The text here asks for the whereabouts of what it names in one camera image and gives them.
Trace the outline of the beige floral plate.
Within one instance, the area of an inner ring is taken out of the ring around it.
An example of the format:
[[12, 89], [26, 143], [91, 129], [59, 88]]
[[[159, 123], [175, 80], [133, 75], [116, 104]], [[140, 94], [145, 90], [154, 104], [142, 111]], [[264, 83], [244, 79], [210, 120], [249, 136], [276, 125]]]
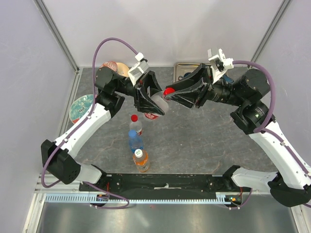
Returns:
[[129, 77], [128, 76], [129, 67], [124, 63], [116, 62], [116, 64], [117, 64], [117, 73], [121, 76]]

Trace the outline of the blue water bottle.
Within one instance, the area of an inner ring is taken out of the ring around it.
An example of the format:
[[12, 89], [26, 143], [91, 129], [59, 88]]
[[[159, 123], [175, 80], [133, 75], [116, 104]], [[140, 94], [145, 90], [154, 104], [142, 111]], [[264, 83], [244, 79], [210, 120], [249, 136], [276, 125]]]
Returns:
[[143, 140], [135, 130], [130, 130], [128, 132], [128, 137], [128, 144], [132, 153], [134, 153], [138, 149], [143, 149]]

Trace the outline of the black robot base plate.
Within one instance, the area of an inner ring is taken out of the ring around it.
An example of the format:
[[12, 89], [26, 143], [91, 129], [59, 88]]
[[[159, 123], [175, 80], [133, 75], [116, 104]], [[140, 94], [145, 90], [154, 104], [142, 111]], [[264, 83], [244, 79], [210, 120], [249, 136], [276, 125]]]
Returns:
[[229, 178], [211, 174], [130, 174], [111, 173], [96, 187], [127, 199], [211, 199], [216, 193], [250, 191], [239, 188]]

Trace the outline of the clear bottle red label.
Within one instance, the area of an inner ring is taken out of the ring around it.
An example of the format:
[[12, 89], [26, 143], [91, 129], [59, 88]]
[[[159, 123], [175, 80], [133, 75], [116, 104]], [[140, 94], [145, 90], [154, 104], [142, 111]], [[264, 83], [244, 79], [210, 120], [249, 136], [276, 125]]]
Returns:
[[[165, 99], [166, 91], [158, 92], [151, 96], [151, 100], [164, 112], [167, 113], [169, 110], [169, 100]], [[161, 117], [160, 114], [156, 113], [145, 113], [145, 118], [149, 121], [156, 120]]]

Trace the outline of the blue star-shaped dish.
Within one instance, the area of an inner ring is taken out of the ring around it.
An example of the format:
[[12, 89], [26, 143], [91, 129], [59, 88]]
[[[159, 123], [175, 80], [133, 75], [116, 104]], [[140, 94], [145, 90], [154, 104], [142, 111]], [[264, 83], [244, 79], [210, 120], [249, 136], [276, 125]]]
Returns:
[[230, 84], [234, 83], [234, 80], [232, 78], [228, 77], [227, 75], [223, 75], [222, 79], [224, 81], [226, 81], [227, 83], [230, 83]]

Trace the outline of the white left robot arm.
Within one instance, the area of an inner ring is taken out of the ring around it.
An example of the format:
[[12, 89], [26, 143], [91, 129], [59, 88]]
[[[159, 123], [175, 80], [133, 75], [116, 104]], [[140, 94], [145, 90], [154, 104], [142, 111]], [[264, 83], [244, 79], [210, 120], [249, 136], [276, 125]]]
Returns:
[[105, 189], [107, 180], [103, 171], [95, 166], [85, 166], [76, 162], [75, 157], [92, 135], [121, 109], [125, 96], [132, 96], [134, 106], [141, 113], [154, 113], [160, 116], [164, 111], [149, 97], [147, 91], [156, 94], [162, 89], [156, 75], [149, 70], [138, 79], [119, 75], [108, 67], [95, 73], [95, 84], [99, 93], [95, 102], [67, 132], [54, 141], [45, 140], [41, 144], [43, 170], [48, 171], [58, 181], [70, 184], [73, 181], [89, 182], [96, 191]]

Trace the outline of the red patterned bowl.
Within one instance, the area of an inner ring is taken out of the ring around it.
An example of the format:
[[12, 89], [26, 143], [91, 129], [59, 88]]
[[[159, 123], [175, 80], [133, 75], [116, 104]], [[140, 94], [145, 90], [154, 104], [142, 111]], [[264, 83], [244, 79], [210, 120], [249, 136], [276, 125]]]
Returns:
[[111, 70], [115, 71], [115, 72], [118, 72], [118, 65], [116, 62], [114, 61], [107, 61], [107, 62], [104, 62], [100, 68], [103, 68], [103, 67], [108, 67], [110, 68]]

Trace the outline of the clear bottle red cap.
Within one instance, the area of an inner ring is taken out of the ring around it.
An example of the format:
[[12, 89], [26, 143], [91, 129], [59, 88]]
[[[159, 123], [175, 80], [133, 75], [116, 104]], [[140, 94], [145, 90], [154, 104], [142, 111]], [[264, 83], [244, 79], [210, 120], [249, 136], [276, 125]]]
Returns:
[[131, 115], [131, 122], [129, 124], [130, 130], [134, 130], [138, 135], [142, 134], [142, 122], [136, 114]]

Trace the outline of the orange drink bottle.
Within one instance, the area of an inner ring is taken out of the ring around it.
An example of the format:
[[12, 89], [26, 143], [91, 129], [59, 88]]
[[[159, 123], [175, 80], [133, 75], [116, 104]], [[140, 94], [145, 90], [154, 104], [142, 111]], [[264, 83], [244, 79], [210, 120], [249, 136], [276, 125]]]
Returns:
[[133, 160], [139, 172], [146, 172], [150, 168], [148, 153], [145, 150], [135, 150]]

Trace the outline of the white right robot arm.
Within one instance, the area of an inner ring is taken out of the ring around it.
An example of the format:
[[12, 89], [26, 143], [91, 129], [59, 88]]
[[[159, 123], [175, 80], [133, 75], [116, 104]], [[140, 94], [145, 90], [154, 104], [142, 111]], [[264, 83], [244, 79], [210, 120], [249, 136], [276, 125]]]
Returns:
[[187, 108], [200, 108], [206, 101], [236, 106], [231, 117], [236, 126], [254, 140], [274, 163], [276, 172], [259, 172], [241, 166], [230, 167], [223, 175], [223, 187], [228, 191], [251, 188], [269, 192], [287, 207], [310, 205], [311, 168], [286, 141], [273, 115], [276, 101], [262, 102], [275, 90], [266, 69], [253, 65], [237, 80], [226, 77], [231, 65], [219, 63], [198, 68], [185, 78], [168, 85], [164, 97]]

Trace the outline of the blue ceramic cup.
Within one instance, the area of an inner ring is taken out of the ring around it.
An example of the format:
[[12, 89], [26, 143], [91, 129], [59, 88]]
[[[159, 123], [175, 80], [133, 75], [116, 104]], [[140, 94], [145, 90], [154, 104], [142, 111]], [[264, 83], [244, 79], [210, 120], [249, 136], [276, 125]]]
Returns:
[[178, 77], [178, 80], [181, 80], [181, 79], [187, 77], [188, 75], [190, 75], [190, 72], [187, 72], [187, 73], [185, 73], [184, 75], [180, 75], [180, 76]]

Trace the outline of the silver metal tray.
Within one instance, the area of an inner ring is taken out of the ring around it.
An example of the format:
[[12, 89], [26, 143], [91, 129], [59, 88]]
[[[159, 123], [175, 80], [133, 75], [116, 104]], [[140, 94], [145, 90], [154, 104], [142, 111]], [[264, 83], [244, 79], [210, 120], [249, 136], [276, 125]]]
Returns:
[[173, 82], [177, 82], [180, 75], [187, 72], [192, 73], [200, 64], [199, 63], [176, 63], [173, 69]]

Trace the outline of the teal red floral plate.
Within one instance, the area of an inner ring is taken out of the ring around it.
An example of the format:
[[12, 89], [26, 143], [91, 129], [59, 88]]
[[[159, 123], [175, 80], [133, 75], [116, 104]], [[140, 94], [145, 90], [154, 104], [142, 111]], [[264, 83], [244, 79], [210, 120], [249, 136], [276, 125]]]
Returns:
[[79, 121], [92, 106], [93, 97], [93, 94], [81, 96], [70, 106], [69, 118], [73, 124]]

